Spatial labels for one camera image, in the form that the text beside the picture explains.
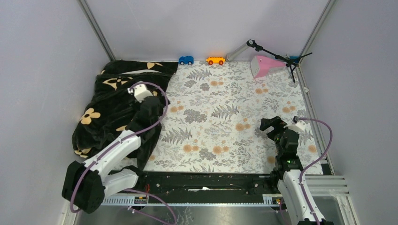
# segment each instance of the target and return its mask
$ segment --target white wall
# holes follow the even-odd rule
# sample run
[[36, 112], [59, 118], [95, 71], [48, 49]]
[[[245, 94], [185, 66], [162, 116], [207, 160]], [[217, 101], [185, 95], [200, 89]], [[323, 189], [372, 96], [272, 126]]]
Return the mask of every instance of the white wall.
[[[248, 39], [299, 55], [327, 0], [88, 0], [115, 57], [225, 56]], [[246, 50], [239, 59], [250, 59]]]
[[108, 59], [76, 0], [0, 2], [0, 224], [54, 225], [71, 136]]
[[396, 0], [338, 1], [303, 62], [361, 225], [398, 221], [397, 11]]

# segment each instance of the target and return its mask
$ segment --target orange toy car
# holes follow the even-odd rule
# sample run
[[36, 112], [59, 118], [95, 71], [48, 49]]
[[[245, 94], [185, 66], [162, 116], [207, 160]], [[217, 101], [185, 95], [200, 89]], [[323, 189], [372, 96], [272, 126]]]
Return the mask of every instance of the orange toy car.
[[206, 59], [206, 62], [208, 62], [209, 65], [212, 65], [213, 63], [218, 63], [222, 65], [224, 64], [225, 59], [223, 57], [209, 57]]

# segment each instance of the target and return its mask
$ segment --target purple cable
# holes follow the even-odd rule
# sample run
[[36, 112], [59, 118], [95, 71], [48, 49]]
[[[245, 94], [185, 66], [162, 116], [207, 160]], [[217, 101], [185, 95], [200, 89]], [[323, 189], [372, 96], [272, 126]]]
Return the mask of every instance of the purple cable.
[[319, 222], [319, 218], [318, 218], [317, 215], [315, 214], [315, 210], [314, 210], [314, 208], [313, 208], [312, 205], [311, 205], [311, 202], [310, 202], [310, 200], [309, 200], [309, 198], [308, 198], [308, 195], [307, 195], [307, 193], [306, 193], [306, 190], [305, 190], [305, 188], [304, 188], [304, 184], [302, 184], [302, 182], [303, 182], [304, 172], [305, 172], [308, 168], [310, 168], [311, 166], [313, 166], [315, 163], [319, 162], [319, 161], [326, 155], [326, 153], [328, 153], [329, 148], [330, 148], [330, 144], [332, 144], [332, 140], [333, 140], [333, 132], [332, 132], [332, 128], [331, 128], [327, 123], [323, 122], [322, 120], [317, 120], [317, 119], [312, 119], [312, 118], [300, 118], [300, 117], [298, 118], [298, 120], [311, 120], [311, 121], [319, 122], [319, 123], [325, 125], [325, 126], [329, 129], [329, 132], [330, 132], [330, 140], [329, 140], [329, 143], [328, 143], [328, 145], [327, 145], [325, 151], [322, 153], [322, 155], [321, 155], [317, 160], [315, 160], [315, 161], [313, 161], [312, 163], [310, 163], [309, 165], [307, 165], [307, 166], [303, 169], [303, 171], [301, 171], [301, 173], [300, 173], [300, 179], [299, 179], [299, 180], [300, 180], [301, 190], [303, 191], [304, 198], [306, 199], [306, 202], [307, 202], [308, 206], [310, 207], [311, 212], [314, 212], [314, 213], [313, 213], [313, 216], [314, 216], [314, 218], [315, 218], [315, 220], [316, 220], [316, 224], [317, 224], [317, 225], [321, 225], [321, 223]]
[[137, 190], [134, 190], [134, 189], [125, 189], [125, 191], [130, 191], [130, 192], [139, 193], [139, 194], [143, 194], [143, 195], [149, 195], [149, 196], [159, 200], [159, 202], [163, 203], [168, 208], [168, 210], [170, 210], [170, 212], [171, 212], [171, 214], [173, 215], [173, 218], [174, 218], [174, 223], [170, 224], [170, 223], [165, 222], [165, 221], [163, 221], [163, 220], [161, 220], [159, 218], [156, 218], [156, 217], [154, 217], [152, 215], [149, 215], [147, 213], [144, 213], [144, 212], [141, 212], [141, 211], [138, 211], [138, 210], [133, 210], [133, 212], [137, 212], [139, 214], [142, 214], [144, 216], [150, 217], [152, 219], [155, 219], [155, 220], [157, 220], [157, 221], [159, 221], [161, 223], [167, 224], [167, 225], [176, 225], [177, 224], [177, 217], [176, 217], [175, 213], [173, 212], [173, 210], [171, 209], [171, 207], [169, 205], [167, 205], [167, 203], [165, 201], [163, 201], [161, 198], [159, 198], [158, 196], [152, 195], [150, 193], [142, 192], [142, 191], [137, 191]]
[[[165, 106], [165, 109], [164, 109], [164, 111], [163, 111], [162, 116], [159, 117], [159, 120], [158, 120], [158, 121], [156, 121], [154, 124], [152, 124], [151, 126], [145, 128], [145, 129], [142, 129], [142, 130], [140, 130], [140, 131], [137, 131], [137, 132], [135, 132], [135, 133], [133, 133], [133, 134], [131, 134], [131, 135], [125, 136], [124, 138], [121, 139], [121, 141], [124, 141], [124, 140], [129, 139], [129, 138], [131, 138], [131, 137], [133, 137], [133, 136], [136, 136], [136, 135], [138, 135], [138, 134], [141, 134], [141, 133], [143, 133], [143, 132], [145, 132], [145, 131], [148, 131], [148, 130], [152, 129], [153, 127], [155, 127], [156, 125], [158, 125], [158, 124], [162, 121], [163, 117], [166, 115], [166, 112], [167, 112], [167, 109], [168, 109], [168, 99], [167, 99], [167, 96], [166, 96], [166, 93], [164, 92], [164, 90], [163, 90], [161, 87], [159, 87], [158, 85], [156, 85], [156, 84], [154, 84], [154, 83], [150, 83], [150, 82], [138, 82], [138, 83], [133, 84], [130, 88], [134, 88], [135, 86], [140, 85], [140, 84], [148, 84], [148, 85], [154, 86], [154, 87], [156, 87], [157, 89], [159, 89], [159, 90], [161, 91], [161, 93], [163, 94], [164, 98], [166, 99], [166, 106]], [[80, 211], [80, 209], [75, 210], [75, 209], [73, 208], [73, 203], [75, 202], [77, 190], [79, 189], [80, 184], [82, 183], [83, 178], [85, 177], [85, 175], [87, 174], [87, 172], [88, 172], [88, 171], [91, 169], [91, 167], [93, 167], [102, 157], [104, 157], [104, 155], [106, 155], [110, 150], [112, 150], [112, 149], [113, 149], [114, 147], [116, 147], [118, 144], [120, 144], [120, 142], [115, 142], [114, 144], [112, 144], [111, 146], [109, 146], [101, 155], [98, 156], [97, 161], [92, 162], [92, 163], [84, 170], [84, 172], [83, 172], [82, 175], [80, 176], [79, 180], [77, 181], [76, 186], [75, 186], [75, 189], [73, 190], [73, 193], [72, 193], [72, 197], [70, 198], [69, 208], [70, 208], [70, 211], [71, 211], [71, 212], [77, 213], [77, 212]]]
[[281, 198], [280, 202], [279, 202], [279, 211], [281, 212], [281, 216], [283, 219], [283, 222], [285, 223], [285, 225], [288, 225], [285, 216], [283, 215], [283, 211], [282, 211], [282, 203], [283, 203], [283, 198]]

